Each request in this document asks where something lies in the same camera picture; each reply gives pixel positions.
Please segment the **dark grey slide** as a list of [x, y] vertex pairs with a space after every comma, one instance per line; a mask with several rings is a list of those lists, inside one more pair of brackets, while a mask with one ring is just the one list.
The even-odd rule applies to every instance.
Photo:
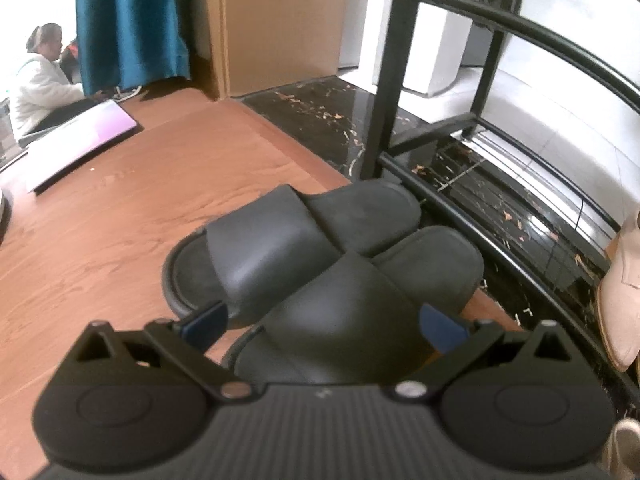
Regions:
[[414, 232], [420, 219], [418, 200], [383, 179], [320, 194], [282, 184], [180, 240], [160, 284], [179, 318], [222, 301], [229, 327], [241, 328], [346, 252], [373, 257]]
[[366, 258], [348, 252], [273, 307], [224, 355], [252, 384], [384, 384], [418, 370], [434, 349], [421, 335], [429, 306], [459, 314], [484, 260], [448, 226], [413, 232]]

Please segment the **teal curtain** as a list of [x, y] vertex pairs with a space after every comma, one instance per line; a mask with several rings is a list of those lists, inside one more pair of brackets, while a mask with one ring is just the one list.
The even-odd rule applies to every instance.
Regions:
[[190, 77], [178, 0], [76, 0], [85, 94]]

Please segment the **beige cross-strap mule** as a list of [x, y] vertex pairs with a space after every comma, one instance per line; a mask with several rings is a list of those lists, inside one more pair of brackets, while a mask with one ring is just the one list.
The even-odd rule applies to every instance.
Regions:
[[603, 448], [600, 467], [614, 479], [640, 477], [640, 425], [637, 419], [628, 417], [616, 422]]

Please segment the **black metal shoe rack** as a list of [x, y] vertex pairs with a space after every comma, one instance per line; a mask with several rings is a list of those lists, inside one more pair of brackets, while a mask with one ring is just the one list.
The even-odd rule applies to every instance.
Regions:
[[[639, 0], [392, 0], [377, 84], [369, 2], [361, 174], [404, 184], [429, 222], [477, 244], [482, 291], [524, 330], [559, 322], [617, 414], [637, 416], [637, 377], [606, 354], [596, 293], [638, 198], [639, 73], [620, 48]], [[402, 88], [422, 3], [472, 21], [458, 76], [436, 96]]]

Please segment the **pink lace-up shoe left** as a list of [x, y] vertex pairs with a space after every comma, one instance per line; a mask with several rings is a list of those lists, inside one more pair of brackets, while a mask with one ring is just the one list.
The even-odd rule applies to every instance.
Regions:
[[596, 293], [599, 330], [608, 358], [626, 372], [639, 364], [639, 209], [612, 241], [611, 264]]

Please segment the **pink bathroom scale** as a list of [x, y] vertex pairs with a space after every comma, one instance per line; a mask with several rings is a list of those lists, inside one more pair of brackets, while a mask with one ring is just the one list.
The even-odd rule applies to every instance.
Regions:
[[104, 101], [29, 143], [1, 170], [1, 188], [14, 196], [41, 193], [97, 154], [142, 130], [118, 103]]

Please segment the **white air purifier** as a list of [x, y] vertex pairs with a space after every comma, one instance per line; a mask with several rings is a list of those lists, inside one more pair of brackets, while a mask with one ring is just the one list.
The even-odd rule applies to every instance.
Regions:
[[[369, 67], [371, 84], [380, 79], [391, 7], [392, 0], [368, 3], [375, 39]], [[449, 89], [458, 76], [471, 27], [469, 18], [431, 4], [420, 4], [402, 88], [424, 96], [436, 96]]]

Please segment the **seated person in white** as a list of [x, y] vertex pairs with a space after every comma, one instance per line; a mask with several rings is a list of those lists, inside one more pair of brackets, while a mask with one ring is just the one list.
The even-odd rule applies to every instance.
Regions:
[[72, 84], [67, 79], [58, 64], [62, 53], [59, 24], [36, 27], [26, 49], [26, 58], [15, 74], [10, 94], [15, 140], [62, 125], [106, 98], [103, 92], [86, 96], [82, 84]]

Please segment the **wooden cabinet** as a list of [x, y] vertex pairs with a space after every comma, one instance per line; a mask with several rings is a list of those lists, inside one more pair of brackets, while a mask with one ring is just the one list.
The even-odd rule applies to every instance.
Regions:
[[334, 75], [345, 6], [346, 0], [206, 0], [213, 96]]

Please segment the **white fan base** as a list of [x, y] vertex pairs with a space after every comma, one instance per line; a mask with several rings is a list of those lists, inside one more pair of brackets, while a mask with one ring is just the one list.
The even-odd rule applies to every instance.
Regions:
[[3, 243], [8, 230], [13, 210], [13, 197], [8, 190], [2, 188], [0, 198], [0, 244]]

